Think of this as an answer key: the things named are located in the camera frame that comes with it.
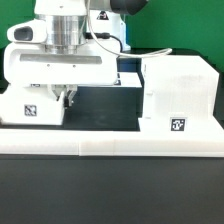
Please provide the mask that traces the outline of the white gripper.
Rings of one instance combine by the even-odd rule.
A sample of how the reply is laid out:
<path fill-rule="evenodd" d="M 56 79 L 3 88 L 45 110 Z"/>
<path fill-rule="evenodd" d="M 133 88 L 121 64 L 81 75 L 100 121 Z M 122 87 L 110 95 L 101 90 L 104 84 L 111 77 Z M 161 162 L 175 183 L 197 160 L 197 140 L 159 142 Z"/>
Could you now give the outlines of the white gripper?
<path fill-rule="evenodd" d="M 51 85 L 55 100 L 71 107 L 76 85 L 113 85 L 117 80 L 116 57 L 79 48 L 76 54 L 49 54 L 39 44 L 9 44 L 4 52 L 4 76 L 12 85 Z"/>

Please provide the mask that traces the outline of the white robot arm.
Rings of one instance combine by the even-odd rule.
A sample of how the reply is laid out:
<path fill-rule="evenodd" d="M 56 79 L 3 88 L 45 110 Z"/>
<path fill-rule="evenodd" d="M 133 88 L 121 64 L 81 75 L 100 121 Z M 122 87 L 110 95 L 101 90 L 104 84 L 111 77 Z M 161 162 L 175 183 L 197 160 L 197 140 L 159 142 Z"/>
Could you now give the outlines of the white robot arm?
<path fill-rule="evenodd" d="M 34 104 L 64 101 L 80 85 L 116 82 L 117 47 L 104 50 L 90 25 L 92 10 L 134 15 L 148 0 L 36 0 L 31 21 L 7 30 L 6 99 Z"/>

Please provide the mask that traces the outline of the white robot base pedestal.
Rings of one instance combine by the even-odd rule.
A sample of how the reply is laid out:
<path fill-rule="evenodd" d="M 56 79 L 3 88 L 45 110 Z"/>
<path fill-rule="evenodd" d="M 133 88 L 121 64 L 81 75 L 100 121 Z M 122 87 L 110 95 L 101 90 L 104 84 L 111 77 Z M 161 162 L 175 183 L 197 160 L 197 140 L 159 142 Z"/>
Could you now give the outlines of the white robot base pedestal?
<path fill-rule="evenodd" d="M 124 51 L 131 49 L 126 41 L 126 23 L 119 14 L 109 11 L 91 10 L 90 19 L 95 33 L 109 33 L 121 41 Z"/>

